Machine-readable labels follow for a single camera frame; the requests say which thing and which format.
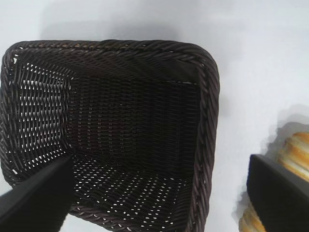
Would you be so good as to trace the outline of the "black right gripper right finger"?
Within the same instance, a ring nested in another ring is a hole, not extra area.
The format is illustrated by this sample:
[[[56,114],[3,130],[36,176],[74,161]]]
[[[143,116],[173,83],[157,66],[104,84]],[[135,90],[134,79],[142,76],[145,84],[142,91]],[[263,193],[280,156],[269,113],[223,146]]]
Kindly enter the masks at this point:
[[[250,156],[247,192],[266,231],[309,230],[309,184],[275,161]]]

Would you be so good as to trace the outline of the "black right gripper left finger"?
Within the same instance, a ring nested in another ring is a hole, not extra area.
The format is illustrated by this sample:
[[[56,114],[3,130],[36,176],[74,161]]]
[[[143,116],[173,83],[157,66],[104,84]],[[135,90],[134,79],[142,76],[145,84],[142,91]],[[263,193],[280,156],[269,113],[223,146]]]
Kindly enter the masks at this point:
[[[58,232],[73,201],[73,170],[61,158],[0,197],[2,232]]]

